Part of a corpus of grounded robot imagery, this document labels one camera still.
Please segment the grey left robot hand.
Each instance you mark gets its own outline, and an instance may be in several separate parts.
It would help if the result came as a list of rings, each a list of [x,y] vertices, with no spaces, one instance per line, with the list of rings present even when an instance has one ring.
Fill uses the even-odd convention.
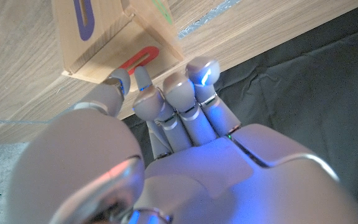
[[[332,168],[260,124],[242,126],[214,90],[217,60],[153,86],[135,77],[153,162],[117,118],[129,91],[119,68],[24,150],[7,193],[8,223],[358,223]]]

